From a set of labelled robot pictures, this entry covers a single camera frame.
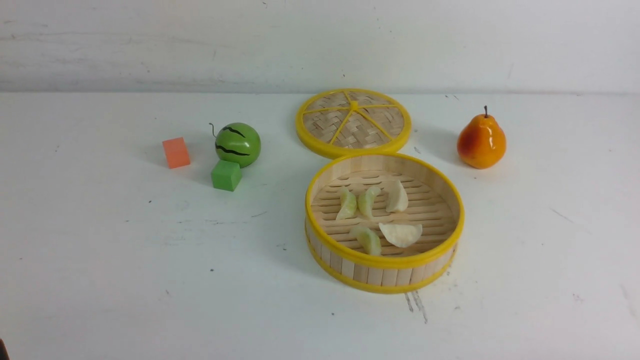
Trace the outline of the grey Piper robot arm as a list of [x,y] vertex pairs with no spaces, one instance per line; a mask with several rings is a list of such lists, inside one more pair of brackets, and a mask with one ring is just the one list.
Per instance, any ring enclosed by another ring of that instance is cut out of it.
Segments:
[[0,360],[10,360],[9,353],[2,338],[0,338]]

